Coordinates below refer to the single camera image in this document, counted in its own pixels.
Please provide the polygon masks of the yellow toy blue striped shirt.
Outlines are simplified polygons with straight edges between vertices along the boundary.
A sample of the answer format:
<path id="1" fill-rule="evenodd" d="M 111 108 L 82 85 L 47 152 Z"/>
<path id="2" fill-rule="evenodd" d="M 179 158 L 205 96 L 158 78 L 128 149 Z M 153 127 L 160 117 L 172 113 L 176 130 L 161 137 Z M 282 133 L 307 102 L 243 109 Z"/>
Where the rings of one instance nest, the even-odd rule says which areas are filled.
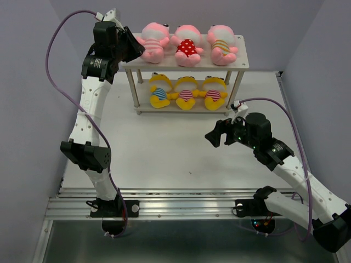
<path id="1" fill-rule="evenodd" d="M 151 92 L 150 103 L 153 108 L 164 108 L 171 103 L 173 85 L 166 75 L 153 72 L 149 79 L 149 86 Z"/>

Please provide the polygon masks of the yellow toy red stripes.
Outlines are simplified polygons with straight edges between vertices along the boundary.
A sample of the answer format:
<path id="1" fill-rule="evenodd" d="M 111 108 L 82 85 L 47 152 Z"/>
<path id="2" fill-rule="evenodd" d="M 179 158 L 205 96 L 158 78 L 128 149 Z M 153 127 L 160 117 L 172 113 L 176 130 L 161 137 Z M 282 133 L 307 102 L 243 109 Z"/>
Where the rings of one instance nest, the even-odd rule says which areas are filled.
<path id="1" fill-rule="evenodd" d="M 202 84 L 199 96 L 204 98 L 205 108 L 216 111 L 225 103 L 228 96 L 224 78 L 207 76 Z"/>
<path id="2" fill-rule="evenodd" d="M 193 76 L 184 76 L 177 79 L 171 98 L 180 109 L 187 111 L 194 107 L 199 92 L 197 80 Z"/>

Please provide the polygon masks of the pink toy red polka-dot shirt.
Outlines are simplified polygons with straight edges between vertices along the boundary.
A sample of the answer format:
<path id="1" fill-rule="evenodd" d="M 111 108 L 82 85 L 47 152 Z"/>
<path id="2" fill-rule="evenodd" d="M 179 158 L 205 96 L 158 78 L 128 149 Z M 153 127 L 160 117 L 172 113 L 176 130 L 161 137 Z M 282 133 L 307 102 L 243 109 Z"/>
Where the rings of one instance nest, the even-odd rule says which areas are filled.
<path id="1" fill-rule="evenodd" d="M 200 63 L 202 35 L 195 26 L 178 26 L 170 41 L 177 48 L 174 57 L 178 66 L 194 67 Z"/>

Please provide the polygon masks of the pink toy orange striped shirt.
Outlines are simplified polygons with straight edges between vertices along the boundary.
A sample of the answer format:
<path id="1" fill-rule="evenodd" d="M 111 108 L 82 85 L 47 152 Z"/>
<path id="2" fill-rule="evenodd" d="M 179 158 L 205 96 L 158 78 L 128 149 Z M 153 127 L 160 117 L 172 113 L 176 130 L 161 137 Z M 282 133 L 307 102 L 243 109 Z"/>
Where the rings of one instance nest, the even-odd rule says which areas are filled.
<path id="1" fill-rule="evenodd" d="M 211 61 L 218 66 L 234 63 L 239 49 L 235 45 L 233 30 L 226 25 L 212 25 L 207 32 L 207 41 L 211 45 Z"/>

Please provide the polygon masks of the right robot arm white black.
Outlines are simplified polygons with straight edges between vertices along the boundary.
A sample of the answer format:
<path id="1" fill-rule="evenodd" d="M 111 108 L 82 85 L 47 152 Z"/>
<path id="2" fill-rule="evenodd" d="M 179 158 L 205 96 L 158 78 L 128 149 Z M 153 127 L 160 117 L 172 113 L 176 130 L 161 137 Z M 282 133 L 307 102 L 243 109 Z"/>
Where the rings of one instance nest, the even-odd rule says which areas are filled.
<path id="1" fill-rule="evenodd" d="M 253 150 L 256 160 L 287 182 L 304 200 L 298 203 L 285 197 L 271 186 L 259 188 L 251 199 L 237 199 L 234 214 L 240 218 L 284 216 L 304 227 L 325 250 L 335 253 L 350 240 L 350 204 L 334 195 L 311 173 L 305 173 L 294 152 L 274 138 L 271 123 L 262 113 L 250 113 L 246 118 L 216 122 L 205 138 L 219 147 L 225 135 L 225 145 L 238 142 Z"/>

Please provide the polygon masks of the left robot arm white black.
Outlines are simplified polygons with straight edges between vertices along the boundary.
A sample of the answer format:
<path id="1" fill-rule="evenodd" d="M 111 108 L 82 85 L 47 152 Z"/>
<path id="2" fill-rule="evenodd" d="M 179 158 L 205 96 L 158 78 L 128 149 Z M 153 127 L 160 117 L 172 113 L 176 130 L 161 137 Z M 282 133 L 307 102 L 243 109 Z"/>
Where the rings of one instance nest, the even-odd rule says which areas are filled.
<path id="1" fill-rule="evenodd" d="M 81 98 L 77 117 L 68 141 L 60 145 L 61 152 L 88 175 L 103 209 L 118 215 L 122 202 L 110 178 L 111 148 L 102 147 L 100 123 L 106 97 L 114 82 L 120 62 L 130 62 L 142 55 L 144 47 L 127 27 L 115 22 L 96 22 L 94 43 L 82 64 Z"/>

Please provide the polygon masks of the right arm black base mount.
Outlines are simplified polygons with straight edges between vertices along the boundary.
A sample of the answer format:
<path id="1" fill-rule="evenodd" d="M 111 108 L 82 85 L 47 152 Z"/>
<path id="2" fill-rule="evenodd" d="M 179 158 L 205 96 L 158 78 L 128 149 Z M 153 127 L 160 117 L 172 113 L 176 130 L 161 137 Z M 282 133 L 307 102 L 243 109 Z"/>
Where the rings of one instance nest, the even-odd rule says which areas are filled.
<path id="1" fill-rule="evenodd" d="M 251 225 L 258 233 L 272 234 L 275 230 L 275 213 L 270 212 L 264 201 L 257 199 L 238 199 L 231 212 L 238 218 L 251 218 Z"/>

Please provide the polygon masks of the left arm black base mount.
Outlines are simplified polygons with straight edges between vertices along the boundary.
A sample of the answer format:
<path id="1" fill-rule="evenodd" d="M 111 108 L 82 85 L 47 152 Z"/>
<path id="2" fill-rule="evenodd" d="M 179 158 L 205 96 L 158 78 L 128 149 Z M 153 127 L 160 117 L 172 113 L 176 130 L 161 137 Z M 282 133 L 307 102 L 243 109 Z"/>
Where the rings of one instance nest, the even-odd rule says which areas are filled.
<path id="1" fill-rule="evenodd" d="M 127 200 L 122 202 L 117 196 L 113 201 L 105 201 L 96 198 L 86 201 L 90 208 L 90 217 L 101 219 L 101 228 L 105 236 L 116 238 L 126 230 L 129 218 L 139 216 L 139 200 Z"/>

